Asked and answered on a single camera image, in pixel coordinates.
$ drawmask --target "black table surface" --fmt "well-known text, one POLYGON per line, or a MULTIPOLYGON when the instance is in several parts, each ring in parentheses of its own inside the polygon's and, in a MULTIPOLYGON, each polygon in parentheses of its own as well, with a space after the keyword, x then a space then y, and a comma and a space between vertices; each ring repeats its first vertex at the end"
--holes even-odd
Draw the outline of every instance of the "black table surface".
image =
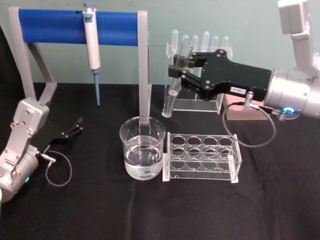
MULTIPOLYGON (((320 239, 320 122, 277 122, 268 146, 240 147, 239 183, 132 179, 119 129, 139 115, 135 85, 101 85, 101 108, 89 84, 59 84, 49 119, 68 128, 83 117, 83 133, 53 146, 71 160, 64 188, 45 179, 46 160, 13 200, 1 206, 1 240, 316 240, 320 239)), ((225 135, 221 116, 175 111, 161 115, 164 89, 153 86, 150 115, 175 134, 225 135)), ((16 95, 0 96, 0 146, 10 135, 16 95)), ((228 121, 246 143, 266 140, 266 121, 228 121)))

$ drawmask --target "glass beaker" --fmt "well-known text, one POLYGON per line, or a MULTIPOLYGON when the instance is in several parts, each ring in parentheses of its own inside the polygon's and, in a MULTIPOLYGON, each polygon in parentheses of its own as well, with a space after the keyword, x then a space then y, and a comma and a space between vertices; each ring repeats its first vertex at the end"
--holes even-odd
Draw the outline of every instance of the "glass beaker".
POLYGON ((162 169, 164 125, 153 117, 137 116, 120 128, 124 165, 127 173, 137 180, 150 180, 162 169))

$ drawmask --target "gray metal frame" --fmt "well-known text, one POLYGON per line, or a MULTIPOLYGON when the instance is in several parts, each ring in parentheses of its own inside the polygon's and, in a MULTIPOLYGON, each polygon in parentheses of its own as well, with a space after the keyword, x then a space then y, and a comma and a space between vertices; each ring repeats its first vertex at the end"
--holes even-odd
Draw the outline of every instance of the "gray metal frame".
MULTIPOLYGON (((45 80, 45 89, 39 102, 46 104, 52 99, 57 83, 51 74, 41 50, 37 43, 25 43, 22 35, 22 28, 19 19, 19 7, 9 8, 9 19, 13 42, 16 52, 18 69, 21 75, 24 94, 26 98, 36 99, 34 83, 32 79, 28 49, 32 53, 37 65, 45 80)), ((151 103, 150 67, 149 67, 149 40, 148 40, 148 12, 137 12, 138 31, 138 63, 139 63, 139 110, 140 116, 149 117, 151 103)))
POLYGON ((19 19, 19 7, 9 7, 9 20, 16 53, 17 66, 21 75, 25 97, 36 99, 28 53, 29 49, 45 80, 45 89, 40 97, 39 102, 41 104, 46 104, 51 101, 57 88, 57 83, 41 55, 38 44, 24 42, 19 19))

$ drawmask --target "robotic arm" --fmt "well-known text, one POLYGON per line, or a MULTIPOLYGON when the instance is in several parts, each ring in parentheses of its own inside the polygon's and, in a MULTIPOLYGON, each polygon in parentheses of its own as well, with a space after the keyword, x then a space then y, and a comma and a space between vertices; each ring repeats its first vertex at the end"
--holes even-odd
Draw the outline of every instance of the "robotic arm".
POLYGON ((272 73, 268 69, 235 63, 228 59, 225 50, 218 49, 215 52, 194 52, 189 57, 176 55, 174 65, 169 65, 168 75, 181 79, 183 87, 205 101, 226 93, 246 98, 245 106, 249 106, 251 100, 264 101, 265 106, 274 110, 262 109, 278 117, 295 113, 320 118, 319 58, 313 52, 307 3, 307 0, 278 2, 282 31, 291 34, 296 64, 301 72, 275 69, 272 73), (201 77, 185 67, 202 68, 201 77))
MULTIPOLYGON (((19 102, 10 124, 9 140, 0 155, 0 203, 11 200, 28 181, 39 165, 37 158, 49 161, 47 169, 56 162, 56 159, 45 154, 51 144, 67 141, 82 132, 82 118, 69 131, 63 131, 50 121, 46 123, 48 115, 48 106, 31 97, 19 102)), ((62 187, 65 184, 53 185, 62 187)))

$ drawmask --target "blue padded bar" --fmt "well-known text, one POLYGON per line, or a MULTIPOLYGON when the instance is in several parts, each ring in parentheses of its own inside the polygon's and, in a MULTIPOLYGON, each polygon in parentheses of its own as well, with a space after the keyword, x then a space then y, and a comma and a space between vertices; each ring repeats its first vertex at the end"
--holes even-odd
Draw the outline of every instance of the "blue padded bar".
MULTIPOLYGON (((100 45, 138 46, 138 14, 97 11, 100 45)), ((82 11, 19 9, 26 43, 86 44, 82 11)))

